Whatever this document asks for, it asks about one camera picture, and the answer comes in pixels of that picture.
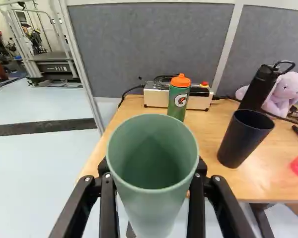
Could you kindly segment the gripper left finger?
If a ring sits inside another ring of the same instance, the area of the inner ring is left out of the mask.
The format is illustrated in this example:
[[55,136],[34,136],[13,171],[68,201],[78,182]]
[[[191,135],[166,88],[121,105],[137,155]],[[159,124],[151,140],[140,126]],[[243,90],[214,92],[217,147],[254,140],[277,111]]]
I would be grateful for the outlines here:
[[79,179],[49,234],[50,238],[82,237],[97,200],[100,200],[98,236],[120,237],[116,186],[105,158],[101,160],[97,170],[99,177],[86,175]]

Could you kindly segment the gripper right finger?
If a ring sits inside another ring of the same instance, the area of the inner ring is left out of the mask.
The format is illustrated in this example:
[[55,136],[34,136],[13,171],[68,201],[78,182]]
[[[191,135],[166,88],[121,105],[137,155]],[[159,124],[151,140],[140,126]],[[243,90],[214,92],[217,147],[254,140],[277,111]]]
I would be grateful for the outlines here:
[[206,236],[205,198],[211,203],[224,238],[254,238],[255,234],[222,176],[207,177],[207,165],[200,158],[189,187],[186,237]]

